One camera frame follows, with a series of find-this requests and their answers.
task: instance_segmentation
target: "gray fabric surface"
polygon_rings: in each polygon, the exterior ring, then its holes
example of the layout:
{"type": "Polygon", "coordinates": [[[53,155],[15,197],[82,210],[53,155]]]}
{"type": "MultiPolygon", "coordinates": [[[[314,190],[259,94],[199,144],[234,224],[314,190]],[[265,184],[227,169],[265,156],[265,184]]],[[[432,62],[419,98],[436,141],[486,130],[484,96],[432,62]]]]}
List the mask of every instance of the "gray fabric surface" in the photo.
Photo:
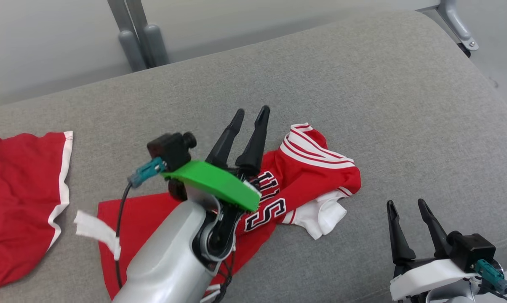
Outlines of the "gray fabric surface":
{"type": "MultiPolygon", "coordinates": [[[[109,301],[96,242],[74,235],[76,211],[119,198],[148,159],[146,142],[164,132],[193,131],[193,155],[205,157],[243,107],[234,159],[263,104],[267,150],[307,121],[355,159],[363,188],[342,201],[348,214],[328,236],[279,226],[225,302],[387,301],[388,199],[419,257],[434,251],[424,198],[447,231],[492,241],[507,268],[507,107],[433,21],[388,12],[0,107],[3,138],[74,132],[63,234],[29,276],[0,288],[0,302],[109,301]]],[[[165,188],[154,179],[132,195],[165,188]]]]}

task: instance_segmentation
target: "gray floor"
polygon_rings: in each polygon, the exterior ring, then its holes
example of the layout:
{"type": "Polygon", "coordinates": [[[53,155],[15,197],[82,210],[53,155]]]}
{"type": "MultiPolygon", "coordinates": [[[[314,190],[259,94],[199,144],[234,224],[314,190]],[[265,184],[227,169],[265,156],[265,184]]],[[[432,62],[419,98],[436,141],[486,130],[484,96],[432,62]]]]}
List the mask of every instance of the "gray floor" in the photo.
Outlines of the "gray floor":
{"type": "MultiPolygon", "coordinates": [[[[459,1],[458,11],[480,46],[471,61],[507,103],[507,0],[459,1]]],[[[425,15],[450,32],[436,11],[425,15]]]]}

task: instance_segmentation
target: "red fabric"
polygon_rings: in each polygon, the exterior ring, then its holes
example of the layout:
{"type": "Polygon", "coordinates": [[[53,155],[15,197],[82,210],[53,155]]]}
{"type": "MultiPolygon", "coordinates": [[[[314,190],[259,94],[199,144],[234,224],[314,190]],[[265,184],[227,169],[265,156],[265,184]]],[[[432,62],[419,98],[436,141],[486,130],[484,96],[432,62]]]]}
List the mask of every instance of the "red fabric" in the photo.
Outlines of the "red fabric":
{"type": "MultiPolygon", "coordinates": [[[[259,174],[263,196],[257,212],[244,215],[238,223],[233,274],[269,239],[286,213],[342,187],[351,194],[359,190],[360,172],[353,160],[326,149],[325,137],[320,132],[308,124],[294,125],[282,146],[263,156],[259,174]],[[292,132],[303,137],[291,136],[292,132]],[[299,151],[285,152],[284,144],[292,144],[299,151]]],[[[100,203],[98,218],[115,228],[119,204],[120,200],[100,203]]],[[[122,248],[119,262],[123,282],[126,280],[127,265],[134,255],[177,205],[178,202],[167,193],[127,201],[120,236],[122,248]]],[[[115,261],[105,244],[100,243],[99,247],[104,281],[113,299],[119,291],[115,261]]],[[[224,278],[217,275],[211,284],[222,282],[224,278]]]]}
{"type": "Polygon", "coordinates": [[[61,204],[59,173],[68,140],[71,133],[0,138],[0,286],[27,275],[55,240],[48,219],[61,204]]]}

